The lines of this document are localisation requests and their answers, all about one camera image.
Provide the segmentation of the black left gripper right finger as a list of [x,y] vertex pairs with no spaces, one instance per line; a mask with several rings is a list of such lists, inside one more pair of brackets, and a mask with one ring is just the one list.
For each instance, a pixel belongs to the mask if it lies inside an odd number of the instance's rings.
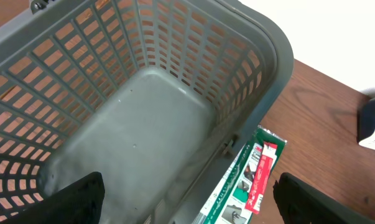
[[273,186],[274,200],[288,224],[370,224],[375,221],[284,172]]

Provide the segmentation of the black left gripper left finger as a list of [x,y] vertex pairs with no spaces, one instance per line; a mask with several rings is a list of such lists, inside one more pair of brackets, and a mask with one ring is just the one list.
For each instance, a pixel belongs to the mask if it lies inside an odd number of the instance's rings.
[[49,198],[14,215],[5,224],[98,224],[105,195],[100,172],[92,172]]

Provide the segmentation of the red and white package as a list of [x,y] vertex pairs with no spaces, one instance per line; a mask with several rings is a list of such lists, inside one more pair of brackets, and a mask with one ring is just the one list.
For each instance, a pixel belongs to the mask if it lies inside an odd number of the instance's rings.
[[277,145],[271,142],[264,142],[262,154],[257,165],[254,182],[252,183],[249,197],[245,205],[245,209],[258,214],[261,202],[266,190],[266,185],[272,170],[272,166],[277,159]]

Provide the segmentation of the dark green package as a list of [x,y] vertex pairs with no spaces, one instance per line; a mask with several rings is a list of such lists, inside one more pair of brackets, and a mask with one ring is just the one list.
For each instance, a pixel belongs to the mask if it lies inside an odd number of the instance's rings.
[[267,144],[275,148],[272,157],[274,167],[284,150],[287,140],[259,126],[241,148],[210,197],[192,221],[204,223],[248,224],[253,212],[246,209],[249,193],[261,159],[262,148]]

